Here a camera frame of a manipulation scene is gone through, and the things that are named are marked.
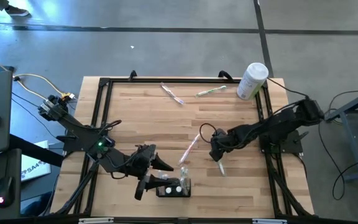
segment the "butcher block tabletop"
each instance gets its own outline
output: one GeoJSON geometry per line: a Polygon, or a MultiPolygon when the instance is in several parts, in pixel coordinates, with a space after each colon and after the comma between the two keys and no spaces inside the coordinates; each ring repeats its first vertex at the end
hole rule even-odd
{"type": "MultiPolygon", "coordinates": [[[[90,124],[100,77],[84,77],[75,118],[90,124]]],[[[284,84],[283,79],[275,78],[284,84]]],[[[198,134],[200,125],[210,123],[227,130],[240,124],[259,121],[255,100],[237,97],[238,84],[225,84],[227,88],[196,98],[201,91],[223,84],[166,83],[185,104],[174,101],[156,83],[114,83],[107,122],[121,119],[122,123],[109,132],[116,141],[116,149],[125,154],[136,150],[137,144],[156,144],[161,159],[175,168],[167,172],[170,177],[180,176],[178,161],[191,141],[198,134]]],[[[98,125],[101,122],[104,88],[98,125]]],[[[268,81],[273,111],[288,104],[285,90],[268,81]]],[[[265,110],[264,95],[261,92],[265,110]]],[[[210,139],[213,130],[203,127],[203,136],[210,139]]],[[[225,153],[222,163],[226,177],[209,156],[210,145],[201,139],[193,146],[185,164],[191,178],[190,198],[158,198],[155,189],[144,192],[142,200],[134,198],[137,179],[111,178],[99,168],[93,201],[93,217],[190,217],[190,218],[270,218],[274,217],[272,198],[267,177],[266,161],[260,153],[259,141],[245,148],[225,153]]],[[[78,185],[84,153],[75,152],[63,161],[53,198],[51,212],[57,211],[69,199],[78,185]]],[[[283,154],[283,165],[288,188],[302,204],[313,213],[305,171],[299,159],[283,154]]],[[[84,191],[81,211],[88,198],[89,184],[84,191]]],[[[278,190],[280,208],[284,211],[281,191],[278,190]]]]}

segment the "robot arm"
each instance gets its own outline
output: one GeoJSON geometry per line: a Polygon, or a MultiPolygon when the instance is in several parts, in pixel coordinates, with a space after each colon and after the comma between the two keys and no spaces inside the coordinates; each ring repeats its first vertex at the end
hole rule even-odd
{"type": "Polygon", "coordinates": [[[115,141],[108,136],[108,131],[121,121],[115,121],[102,128],[84,126],[67,113],[67,100],[67,98],[51,95],[39,107],[39,114],[42,117],[48,121],[57,121],[68,130],[69,135],[57,137],[69,146],[67,148],[72,151],[85,152],[106,172],[120,172],[126,177],[137,177],[139,180],[135,192],[137,200],[142,198],[144,190],[171,184],[169,180],[147,175],[150,166],[153,169],[173,171],[171,166],[159,158],[154,144],[137,146],[136,152],[131,155],[123,154],[114,148],[115,141]]]}
{"type": "Polygon", "coordinates": [[[265,135],[269,144],[278,144],[300,126],[319,124],[323,118],[324,113],[315,100],[300,100],[261,122],[229,129],[227,134],[222,129],[217,129],[211,138],[209,155],[217,162],[225,152],[242,149],[260,135],[265,135]]]}

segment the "power cord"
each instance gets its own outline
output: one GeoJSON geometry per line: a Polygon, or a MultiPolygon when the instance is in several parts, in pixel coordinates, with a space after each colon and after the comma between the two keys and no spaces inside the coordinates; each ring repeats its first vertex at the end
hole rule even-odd
{"type": "MultiPolygon", "coordinates": [[[[341,96],[341,95],[343,95],[343,94],[346,94],[346,93],[358,93],[358,90],[345,91],[345,92],[343,92],[343,93],[340,93],[340,94],[337,94],[336,96],[334,96],[334,98],[333,98],[333,99],[331,100],[331,102],[329,103],[328,110],[327,110],[326,113],[330,112],[330,111],[333,109],[333,108],[331,108],[331,107],[332,107],[332,105],[333,105],[333,103],[334,103],[334,100],[335,100],[337,97],[339,97],[339,96],[341,96]]],[[[341,122],[336,121],[335,119],[333,120],[333,123],[342,125],[341,122]]]]}
{"type": "Polygon", "coordinates": [[[125,177],[127,177],[126,174],[124,174],[122,177],[115,177],[113,172],[111,172],[110,175],[111,175],[111,178],[113,178],[114,180],[121,180],[121,179],[124,179],[125,177]]]}
{"type": "Polygon", "coordinates": [[[293,153],[293,155],[299,159],[299,161],[302,163],[303,165],[303,169],[305,170],[305,176],[306,176],[306,179],[308,178],[308,171],[306,170],[306,165],[305,165],[305,162],[303,161],[303,159],[296,153],[293,153]]]}
{"type": "MultiPolygon", "coordinates": [[[[358,90],[345,91],[345,92],[343,92],[343,93],[340,93],[340,94],[337,94],[336,96],[334,96],[334,98],[333,98],[333,99],[331,100],[331,102],[329,103],[328,110],[325,112],[325,114],[331,112],[332,110],[337,110],[337,109],[335,109],[335,108],[331,108],[332,105],[333,105],[334,100],[335,100],[337,97],[339,97],[339,96],[341,96],[341,95],[343,95],[343,94],[346,94],[346,93],[357,93],[357,92],[358,92],[358,90]]],[[[321,144],[322,144],[323,147],[324,147],[324,150],[327,152],[329,158],[332,160],[333,164],[335,165],[335,168],[336,168],[336,169],[338,170],[338,172],[339,172],[339,176],[338,176],[338,178],[335,180],[334,185],[333,185],[332,195],[333,195],[333,198],[334,198],[335,200],[340,200],[340,199],[343,198],[343,196],[345,196],[345,188],[346,188],[346,187],[345,187],[346,185],[345,185],[345,179],[344,179],[344,177],[343,177],[343,173],[345,173],[345,171],[347,171],[347,170],[350,169],[351,167],[354,167],[354,166],[358,165],[358,162],[356,162],[355,164],[349,166],[349,167],[346,168],[345,170],[341,171],[340,168],[339,168],[339,166],[336,164],[334,158],[332,157],[331,153],[328,151],[328,149],[327,149],[327,147],[326,147],[326,145],[325,145],[325,143],[324,143],[324,141],[323,141],[323,137],[322,137],[322,135],[321,135],[321,123],[318,124],[318,134],[319,134],[319,138],[320,138],[321,144]],[[342,180],[343,188],[342,188],[342,192],[341,192],[340,196],[339,196],[339,197],[336,197],[336,196],[335,196],[335,188],[336,188],[336,183],[338,182],[339,178],[341,178],[341,180],[342,180]]]]}
{"type": "Polygon", "coordinates": [[[352,167],[354,167],[354,166],[357,166],[357,165],[358,165],[358,162],[356,162],[356,163],[354,163],[354,164],[348,166],[346,169],[344,169],[342,172],[339,173],[339,175],[338,175],[338,177],[336,177],[335,182],[334,182],[334,185],[333,185],[333,195],[334,195],[334,189],[335,189],[336,183],[338,182],[338,179],[339,179],[340,177],[342,177],[342,179],[343,179],[343,174],[344,174],[346,171],[348,171],[350,168],[352,168],[352,167]]]}
{"type": "Polygon", "coordinates": [[[136,151],[136,153],[134,153],[133,155],[131,155],[131,156],[128,158],[127,161],[123,162],[121,165],[118,165],[118,166],[114,165],[114,163],[112,162],[112,159],[111,159],[111,157],[110,157],[109,154],[106,154],[106,157],[109,159],[109,162],[110,162],[110,164],[112,165],[112,167],[113,167],[114,169],[120,169],[120,168],[124,167],[125,165],[127,165],[128,163],[132,162],[132,161],[134,160],[135,156],[137,156],[137,155],[138,155],[139,153],[141,153],[141,152],[142,152],[142,151],[138,148],[138,150],[136,151]]]}
{"type": "Polygon", "coordinates": [[[35,104],[35,103],[31,103],[30,101],[26,100],[25,98],[21,97],[21,96],[18,96],[16,93],[12,92],[12,94],[28,103],[30,103],[31,105],[35,106],[36,108],[38,108],[38,106],[35,104]]]}
{"type": "Polygon", "coordinates": [[[304,93],[301,93],[301,92],[298,92],[298,91],[294,91],[294,90],[290,90],[289,88],[287,88],[287,87],[285,87],[285,86],[279,84],[278,82],[272,80],[271,78],[267,78],[267,79],[270,80],[271,82],[275,83],[276,85],[280,86],[281,88],[283,88],[283,89],[286,90],[286,91],[289,91],[289,92],[291,92],[291,93],[296,93],[296,94],[299,94],[299,95],[304,96],[306,99],[310,99],[310,97],[309,97],[308,95],[304,94],[304,93]]]}
{"type": "MultiPolygon", "coordinates": [[[[6,69],[3,65],[0,64],[0,67],[5,70],[5,71],[8,71],[8,69],[6,69]]],[[[25,73],[25,74],[18,74],[18,75],[13,75],[13,80],[15,82],[17,82],[18,84],[20,84],[23,89],[25,89],[26,91],[28,91],[29,93],[32,93],[34,94],[35,96],[38,96],[39,98],[43,99],[43,100],[47,100],[45,97],[43,97],[42,95],[32,91],[32,90],[29,90],[27,87],[25,87],[25,85],[21,82],[20,80],[20,77],[22,76],[32,76],[32,77],[37,77],[37,78],[41,78],[43,80],[45,80],[50,86],[52,86],[53,89],[55,89],[59,94],[61,94],[62,97],[64,96],[70,96],[71,93],[63,93],[61,92],[52,82],[50,82],[49,80],[47,80],[45,77],[41,76],[41,75],[36,75],[36,74],[31,74],[31,73],[25,73]]]]}
{"type": "Polygon", "coordinates": [[[34,114],[32,114],[28,109],[26,109],[24,106],[22,106],[22,105],[21,105],[20,103],[18,103],[16,100],[12,99],[12,101],[15,102],[15,103],[17,103],[20,107],[22,107],[23,109],[25,109],[27,112],[29,112],[29,114],[30,114],[31,116],[33,116],[40,124],[42,124],[42,126],[48,131],[48,133],[49,133],[52,137],[56,138],[56,137],[49,131],[49,129],[46,127],[46,125],[44,125],[43,122],[41,122],[36,116],[34,116],[34,114]]]}

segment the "concrete floor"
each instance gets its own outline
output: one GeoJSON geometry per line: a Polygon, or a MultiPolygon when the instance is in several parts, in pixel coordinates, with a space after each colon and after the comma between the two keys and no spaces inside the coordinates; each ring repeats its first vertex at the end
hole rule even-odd
{"type": "MultiPolygon", "coordinates": [[[[358,30],[358,0],[259,2],[266,29],[358,30]]],[[[12,0],[11,4],[27,8],[32,17],[14,20],[0,12],[0,24],[258,28],[252,0],[12,0]]],[[[275,77],[284,78],[287,87],[307,93],[324,109],[334,95],[358,90],[358,35],[269,34],[267,45],[275,77]]],[[[140,76],[215,77],[226,70],[241,77],[248,64],[263,62],[263,55],[259,34],[0,30],[0,62],[15,66],[18,73],[44,75],[59,89],[78,94],[83,76],[129,75],[133,69],[140,76]]],[[[25,84],[44,96],[55,94],[40,80],[28,78],[25,84]]],[[[13,91],[40,103],[15,84],[13,91]]],[[[356,96],[344,95],[334,107],[356,96]]],[[[300,99],[292,93],[288,97],[290,101],[300,99]]],[[[57,141],[26,111],[14,103],[12,107],[12,134],[32,142],[57,141]]],[[[41,121],[54,135],[63,134],[58,124],[41,121]]],[[[316,214],[358,221],[358,181],[347,183],[344,198],[334,200],[331,189],[338,173],[319,143],[317,127],[301,130],[310,132],[303,147],[316,214]]],[[[321,130],[339,167],[352,164],[342,128],[322,124],[321,130]]]]}

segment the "white bottle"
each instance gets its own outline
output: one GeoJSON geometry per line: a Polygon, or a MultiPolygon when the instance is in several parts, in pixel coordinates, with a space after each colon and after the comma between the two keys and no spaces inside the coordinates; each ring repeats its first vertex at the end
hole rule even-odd
{"type": "Polygon", "coordinates": [[[248,66],[237,87],[237,95],[243,100],[253,98],[266,81],[269,71],[262,63],[252,63],[248,66]]]}

